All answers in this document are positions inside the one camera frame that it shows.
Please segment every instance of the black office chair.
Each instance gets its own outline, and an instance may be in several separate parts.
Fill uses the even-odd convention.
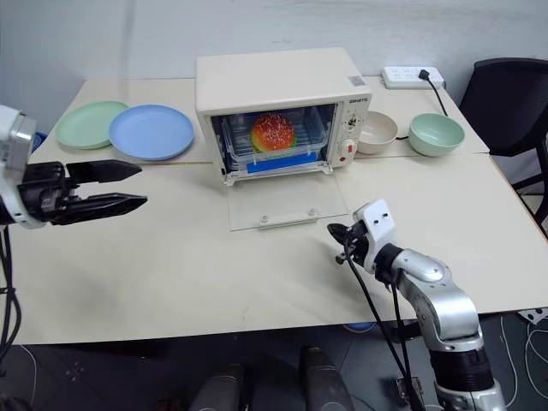
[[[548,216],[548,61],[493,58],[477,62],[460,109],[492,155],[513,157],[537,151],[540,174],[512,187],[544,182],[544,197],[533,214],[541,225]]]

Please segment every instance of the toaster oven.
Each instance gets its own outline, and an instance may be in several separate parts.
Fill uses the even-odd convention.
[[[198,57],[195,96],[227,185],[350,164],[371,101],[342,48]]]

